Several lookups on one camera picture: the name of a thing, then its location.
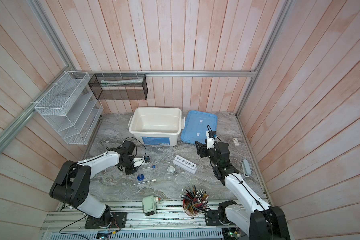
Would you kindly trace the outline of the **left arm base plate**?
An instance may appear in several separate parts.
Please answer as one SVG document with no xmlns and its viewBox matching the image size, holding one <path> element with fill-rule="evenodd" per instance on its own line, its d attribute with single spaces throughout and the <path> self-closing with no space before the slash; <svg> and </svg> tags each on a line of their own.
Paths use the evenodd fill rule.
<svg viewBox="0 0 360 240">
<path fill-rule="evenodd" d="M 85 229 L 106 229 L 117 228 L 122 229 L 126 225 L 127 212 L 107 212 L 100 218 L 88 216 Z"/>
</svg>

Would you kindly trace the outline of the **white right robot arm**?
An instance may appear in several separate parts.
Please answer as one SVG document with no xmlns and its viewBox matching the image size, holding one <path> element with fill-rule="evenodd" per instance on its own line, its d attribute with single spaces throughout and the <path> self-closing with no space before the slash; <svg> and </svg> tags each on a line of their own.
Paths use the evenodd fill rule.
<svg viewBox="0 0 360 240">
<path fill-rule="evenodd" d="M 271 206 L 259 197 L 245 182 L 239 171 L 230 162 L 229 145 L 214 140 L 205 144 L 195 142 L 197 154 L 210 160 L 215 177 L 230 190 L 235 201 L 219 204 L 220 222 L 233 223 L 249 240 L 289 240 L 291 238 L 283 210 Z"/>
</svg>

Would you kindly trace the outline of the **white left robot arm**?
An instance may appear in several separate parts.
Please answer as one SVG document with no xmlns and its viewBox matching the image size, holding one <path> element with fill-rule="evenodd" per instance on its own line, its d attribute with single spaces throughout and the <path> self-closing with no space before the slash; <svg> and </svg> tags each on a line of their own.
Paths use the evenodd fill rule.
<svg viewBox="0 0 360 240">
<path fill-rule="evenodd" d="M 89 193 L 90 181 L 97 173 L 110 167 L 118 167 L 126 175 L 135 173 L 135 148 L 136 144 L 125 140 L 117 148 L 110 148 L 96 157 L 79 162 L 66 161 L 50 189 L 50 197 L 95 219 L 109 217 L 107 205 Z"/>
</svg>

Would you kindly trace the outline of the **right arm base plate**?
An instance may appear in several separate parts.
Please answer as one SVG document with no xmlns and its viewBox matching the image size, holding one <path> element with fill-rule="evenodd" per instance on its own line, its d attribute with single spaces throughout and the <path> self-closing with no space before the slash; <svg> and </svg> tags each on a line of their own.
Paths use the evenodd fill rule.
<svg viewBox="0 0 360 240">
<path fill-rule="evenodd" d="M 233 226 L 234 223 L 223 220 L 218 210 L 204 211 L 205 223 L 207 226 Z"/>
</svg>

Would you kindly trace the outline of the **blue capped test tube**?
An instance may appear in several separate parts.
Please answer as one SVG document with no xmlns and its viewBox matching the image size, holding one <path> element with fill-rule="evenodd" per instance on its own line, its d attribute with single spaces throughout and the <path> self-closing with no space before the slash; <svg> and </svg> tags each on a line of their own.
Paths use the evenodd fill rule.
<svg viewBox="0 0 360 240">
<path fill-rule="evenodd" d="M 156 168 L 156 166 L 153 165 L 153 166 L 149 166 L 149 167 L 144 167 L 144 168 L 142 168 L 142 170 L 155 169 L 155 168 Z"/>
</svg>

